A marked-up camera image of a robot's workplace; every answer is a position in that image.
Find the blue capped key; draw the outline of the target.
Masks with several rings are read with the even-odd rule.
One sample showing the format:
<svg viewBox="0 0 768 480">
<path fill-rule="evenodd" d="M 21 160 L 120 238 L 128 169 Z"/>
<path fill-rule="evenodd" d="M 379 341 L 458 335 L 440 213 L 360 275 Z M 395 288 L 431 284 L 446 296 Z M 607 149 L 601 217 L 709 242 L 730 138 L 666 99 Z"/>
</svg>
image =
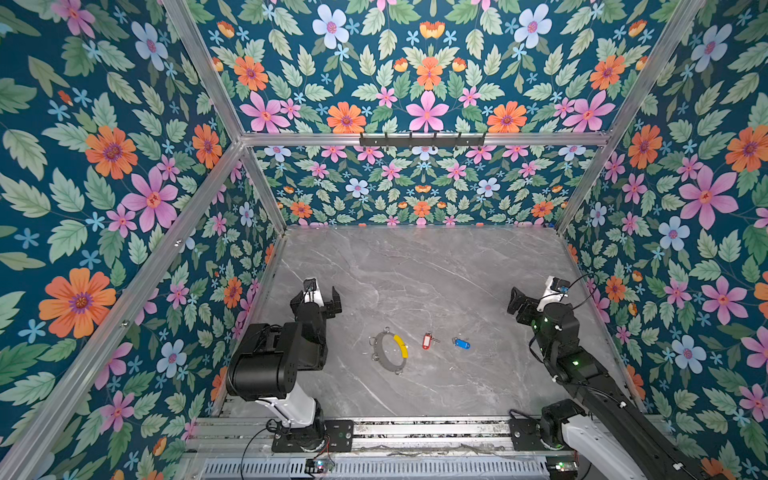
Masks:
<svg viewBox="0 0 768 480">
<path fill-rule="evenodd" d="M 461 348 L 461 349 L 464 349 L 464 350 L 470 350 L 470 349 L 471 349 L 471 344 L 470 344 L 468 341 L 466 341 L 466 340 L 463 340 L 463 339 L 461 339 L 461 338 L 457 338 L 457 337 L 454 337 L 454 338 L 452 339 L 452 343 L 453 343 L 453 344 L 454 344 L 456 347 L 458 347 L 458 348 Z"/>
</svg>

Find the silver keyring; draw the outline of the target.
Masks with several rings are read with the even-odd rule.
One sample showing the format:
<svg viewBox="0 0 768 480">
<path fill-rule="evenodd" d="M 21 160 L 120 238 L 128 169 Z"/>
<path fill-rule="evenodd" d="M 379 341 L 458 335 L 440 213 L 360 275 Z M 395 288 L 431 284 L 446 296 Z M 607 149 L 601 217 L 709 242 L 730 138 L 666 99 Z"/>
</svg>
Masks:
<svg viewBox="0 0 768 480">
<path fill-rule="evenodd" d="M 385 327 L 379 333 L 369 338 L 372 348 L 371 359 L 378 363 L 384 370 L 395 375 L 401 375 L 408 364 L 408 359 L 401 357 L 400 349 L 393 340 L 398 335 L 389 327 Z"/>
</svg>

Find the yellow capped key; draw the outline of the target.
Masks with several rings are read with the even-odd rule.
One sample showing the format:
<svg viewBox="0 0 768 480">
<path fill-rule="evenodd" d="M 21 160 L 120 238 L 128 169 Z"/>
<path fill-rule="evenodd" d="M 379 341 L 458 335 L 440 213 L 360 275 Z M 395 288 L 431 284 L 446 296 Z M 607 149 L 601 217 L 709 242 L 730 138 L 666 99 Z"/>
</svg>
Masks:
<svg viewBox="0 0 768 480">
<path fill-rule="evenodd" d="M 398 345 L 398 348 L 400 349 L 401 357 L 403 359 L 408 359 L 409 358 L 408 347 L 405 344 L 404 340 L 399 335 L 394 335 L 393 340 L 395 341 L 395 343 Z"/>
</svg>

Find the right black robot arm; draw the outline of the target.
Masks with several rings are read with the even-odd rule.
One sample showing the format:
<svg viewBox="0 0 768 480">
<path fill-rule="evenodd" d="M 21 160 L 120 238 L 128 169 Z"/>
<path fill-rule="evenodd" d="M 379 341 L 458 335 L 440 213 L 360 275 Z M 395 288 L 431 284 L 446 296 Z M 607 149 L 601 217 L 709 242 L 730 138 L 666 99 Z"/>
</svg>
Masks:
<svg viewBox="0 0 768 480">
<path fill-rule="evenodd" d="M 672 443 L 580 345 L 580 323 L 565 296 L 549 289 L 535 298 L 514 287 L 507 307 L 532 329 L 530 351 L 570 396 L 542 409 L 541 442 L 576 451 L 608 479 L 725 479 Z"/>
</svg>

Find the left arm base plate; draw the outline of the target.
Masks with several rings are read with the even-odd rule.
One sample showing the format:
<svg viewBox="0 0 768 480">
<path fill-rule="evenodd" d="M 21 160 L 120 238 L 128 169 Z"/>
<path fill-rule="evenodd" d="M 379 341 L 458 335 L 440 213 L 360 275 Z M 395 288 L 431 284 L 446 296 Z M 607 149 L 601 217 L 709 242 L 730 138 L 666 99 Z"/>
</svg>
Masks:
<svg viewBox="0 0 768 480">
<path fill-rule="evenodd" d="M 273 437 L 273 453 L 347 453 L 352 450 L 355 423 L 332 419 L 301 428 L 281 427 Z"/>
</svg>

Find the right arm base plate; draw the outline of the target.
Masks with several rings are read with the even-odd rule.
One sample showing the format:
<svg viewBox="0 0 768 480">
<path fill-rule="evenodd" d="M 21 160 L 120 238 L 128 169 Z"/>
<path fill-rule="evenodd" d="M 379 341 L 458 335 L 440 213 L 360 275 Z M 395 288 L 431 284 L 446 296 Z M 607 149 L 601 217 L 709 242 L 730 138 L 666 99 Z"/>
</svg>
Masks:
<svg viewBox="0 0 768 480">
<path fill-rule="evenodd" d="M 508 426 L 516 451 L 559 451 L 566 447 L 561 425 L 552 420 L 513 417 Z"/>
</svg>

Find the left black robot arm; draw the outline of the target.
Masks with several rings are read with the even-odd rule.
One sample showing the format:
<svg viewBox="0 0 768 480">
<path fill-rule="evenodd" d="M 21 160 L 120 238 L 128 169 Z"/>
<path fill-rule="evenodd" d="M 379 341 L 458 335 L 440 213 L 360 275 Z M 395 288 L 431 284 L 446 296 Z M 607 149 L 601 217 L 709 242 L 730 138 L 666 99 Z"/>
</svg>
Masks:
<svg viewBox="0 0 768 480">
<path fill-rule="evenodd" d="M 227 393 L 269 410 L 269 429 L 301 450 L 324 446 L 327 437 L 319 401 L 298 383 L 298 374 L 321 371 L 328 357 L 327 321 L 342 312 L 336 288 L 328 299 L 307 279 L 290 301 L 293 319 L 282 325 L 247 327 L 226 374 Z"/>
</svg>

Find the red capped key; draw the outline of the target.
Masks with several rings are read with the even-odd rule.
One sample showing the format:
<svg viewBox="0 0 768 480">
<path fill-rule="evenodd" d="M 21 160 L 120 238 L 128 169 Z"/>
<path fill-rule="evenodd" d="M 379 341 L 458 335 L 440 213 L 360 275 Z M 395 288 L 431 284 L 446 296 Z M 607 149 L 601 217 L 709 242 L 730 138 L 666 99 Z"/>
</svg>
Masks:
<svg viewBox="0 0 768 480">
<path fill-rule="evenodd" d="M 435 344 L 438 344 L 439 342 L 440 340 L 437 339 L 432 332 L 427 332 L 423 336 L 421 346 L 423 350 L 430 350 Z"/>
</svg>

